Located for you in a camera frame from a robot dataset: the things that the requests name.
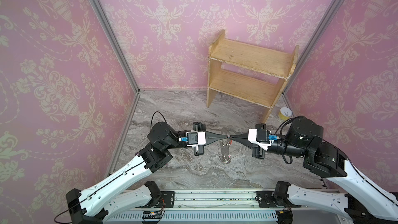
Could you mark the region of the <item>metal key ring plate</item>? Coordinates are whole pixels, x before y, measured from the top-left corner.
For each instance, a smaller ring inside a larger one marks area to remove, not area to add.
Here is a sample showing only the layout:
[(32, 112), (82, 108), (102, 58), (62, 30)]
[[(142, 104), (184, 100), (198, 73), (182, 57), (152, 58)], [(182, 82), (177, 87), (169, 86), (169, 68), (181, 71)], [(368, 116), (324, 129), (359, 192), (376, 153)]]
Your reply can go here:
[(220, 161), (225, 164), (231, 163), (230, 146), (232, 141), (229, 139), (220, 141)]

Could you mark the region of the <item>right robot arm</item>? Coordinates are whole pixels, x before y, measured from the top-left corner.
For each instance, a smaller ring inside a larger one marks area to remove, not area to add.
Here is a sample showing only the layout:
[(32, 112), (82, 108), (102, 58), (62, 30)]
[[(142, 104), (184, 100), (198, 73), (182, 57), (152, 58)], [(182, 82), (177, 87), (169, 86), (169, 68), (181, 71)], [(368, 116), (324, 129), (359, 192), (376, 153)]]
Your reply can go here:
[(279, 181), (272, 193), (275, 204), (286, 208), (312, 206), (350, 218), (355, 224), (396, 224), (398, 198), (357, 169), (348, 156), (323, 139), (323, 127), (304, 116), (284, 121), (272, 134), (261, 124), (232, 141), (252, 149), (255, 158), (281, 155), (286, 164), (302, 158), (303, 167), (342, 188), (345, 193), (325, 195)]

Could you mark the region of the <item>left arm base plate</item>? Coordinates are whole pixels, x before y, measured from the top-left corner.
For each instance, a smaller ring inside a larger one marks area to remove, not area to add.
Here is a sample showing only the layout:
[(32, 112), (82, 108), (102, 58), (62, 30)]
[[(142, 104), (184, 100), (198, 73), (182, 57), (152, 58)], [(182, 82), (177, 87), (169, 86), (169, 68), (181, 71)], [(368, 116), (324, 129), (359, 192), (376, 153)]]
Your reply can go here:
[(149, 208), (173, 208), (175, 200), (175, 191), (161, 191), (158, 196), (155, 196), (146, 205)]

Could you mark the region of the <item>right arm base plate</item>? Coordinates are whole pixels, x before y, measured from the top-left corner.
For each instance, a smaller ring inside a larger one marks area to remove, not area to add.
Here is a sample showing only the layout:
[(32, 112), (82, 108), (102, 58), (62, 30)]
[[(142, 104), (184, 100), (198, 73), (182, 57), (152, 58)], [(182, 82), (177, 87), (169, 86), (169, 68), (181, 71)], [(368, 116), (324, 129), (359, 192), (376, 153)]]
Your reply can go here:
[(273, 193), (274, 192), (270, 190), (261, 190), (256, 192), (255, 199), (259, 204), (259, 208), (279, 207)]

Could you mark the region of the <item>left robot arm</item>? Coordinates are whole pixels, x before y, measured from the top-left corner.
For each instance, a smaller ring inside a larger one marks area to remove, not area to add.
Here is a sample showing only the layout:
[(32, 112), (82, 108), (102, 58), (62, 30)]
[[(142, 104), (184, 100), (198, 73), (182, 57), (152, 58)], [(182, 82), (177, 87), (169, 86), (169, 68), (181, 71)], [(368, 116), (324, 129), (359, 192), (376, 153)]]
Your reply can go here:
[(206, 145), (228, 139), (229, 135), (209, 132), (199, 122), (191, 131), (175, 131), (163, 120), (151, 124), (147, 138), (149, 143), (121, 169), (87, 189), (72, 189), (66, 194), (65, 212), (70, 223), (102, 224), (131, 208), (157, 206), (162, 193), (154, 181), (132, 192), (125, 190), (167, 165), (173, 157), (171, 149), (193, 148), (196, 155), (202, 155)]

